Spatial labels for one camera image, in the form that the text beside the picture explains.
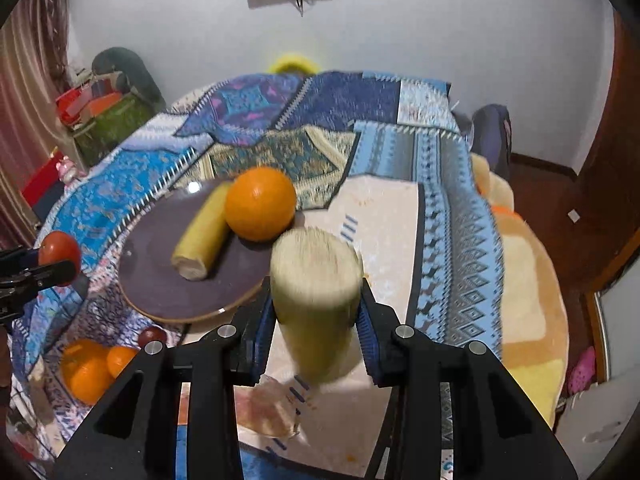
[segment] metal screw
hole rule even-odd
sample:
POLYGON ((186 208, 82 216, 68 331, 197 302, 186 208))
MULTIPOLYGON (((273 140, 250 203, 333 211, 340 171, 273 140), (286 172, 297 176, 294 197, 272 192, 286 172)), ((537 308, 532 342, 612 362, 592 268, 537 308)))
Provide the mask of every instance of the metal screw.
POLYGON ((162 350, 162 343, 159 341, 150 341, 145 345, 145 352, 149 355, 157 354, 162 350))
POLYGON ((486 352, 486 346, 481 341, 472 341, 469 343, 469 350, 476 355, 482 355, 486 352))
POLYGON ((396 327, 396 335, 402 339, 409 339, 410 337, 413 337, 414 334, 415 330, 409 325, 400 325, 396 327))
POLYGON ((236 327, 233 325, 223 325, 218 329, 220 337, 231 337, 236 333, 236 327))

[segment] curtain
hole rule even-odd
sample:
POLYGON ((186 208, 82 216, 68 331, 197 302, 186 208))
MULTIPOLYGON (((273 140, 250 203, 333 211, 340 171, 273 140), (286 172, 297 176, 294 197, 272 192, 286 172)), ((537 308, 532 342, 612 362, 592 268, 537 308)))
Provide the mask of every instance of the curtain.
POLYGON ((0 248, 32 244, 19 190, 58 147, 80 167, 55 99, 67 90, 67 0, 20 0, 0 29, 0 248))

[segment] bed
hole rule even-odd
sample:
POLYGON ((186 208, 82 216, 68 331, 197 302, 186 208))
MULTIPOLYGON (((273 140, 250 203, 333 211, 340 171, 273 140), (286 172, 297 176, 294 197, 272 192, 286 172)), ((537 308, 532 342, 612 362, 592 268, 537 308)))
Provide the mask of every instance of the bed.
MULTIPOLYGON (((241 76, 190 92, 69 186, 36 244, 53 229, 73 234, 88 295, 43 291, 12 338, 12 406, 22 429, 10 428, 10 436, 34 469, 50 472, 90 409, 60 377, 66 345, 87 337, 136 346, 152 323, 118 284, 127 235, 177 187, 256 164, 292 177, 304 225, 362 254, 376 301, 438 342, 483 341, 552 426, 568 351, 558 281, 544 247, 514 213, 508 184, 470 154, 448 92, 446 82, 375 72, 241 76)), ((225 315, 165 324, 168 345, 198 340, 224 322, 225 315)), ((384 441, 390 392, 372 386, 362 363, 334 383, 296 385, 276 330, 266 375, 283 396, 295 386, 302 400, 294 399, 298 420, 283 438, 238 426, 246 478, 375 476, 371 457, 384 441)), ((452 478, 445 384, 442 399, 441 475, 452 478)), ((179 424, 177 478, 186 476, 185 435, 179 424)))

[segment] dark round fruit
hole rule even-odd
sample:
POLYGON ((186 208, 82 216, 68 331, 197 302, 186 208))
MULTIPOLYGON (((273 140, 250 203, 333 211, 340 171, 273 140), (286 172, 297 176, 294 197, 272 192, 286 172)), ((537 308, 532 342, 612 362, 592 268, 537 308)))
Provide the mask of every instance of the dark round fruit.
POLYGON ((166 332, 159 326, 149 325, 138 336, 138 346, 144 348, 147 343, 159 341, 166 344, 166 332))

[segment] yellow cylinder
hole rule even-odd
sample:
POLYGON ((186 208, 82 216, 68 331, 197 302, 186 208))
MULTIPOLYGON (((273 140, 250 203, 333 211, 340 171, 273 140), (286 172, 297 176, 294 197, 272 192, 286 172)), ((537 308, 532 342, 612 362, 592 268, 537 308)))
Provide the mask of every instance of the yellow cylinder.
POLYGON ((320 67, 309 58, 300 54, 283 54, 269 67, 272 74, 300 72, 304 75, 315 75, 320 67))
POLYGON ((362 274, 356 251, 322 229, 293 229, 276 241, 273 306, 303 379, 322 382, 339 366, 351 340, 362 274))
POLYGON ((174 249, 171 264, 186 280, 204 280, 229 234, 225 221, 230 182, 218 184, 191 220, 174 249))

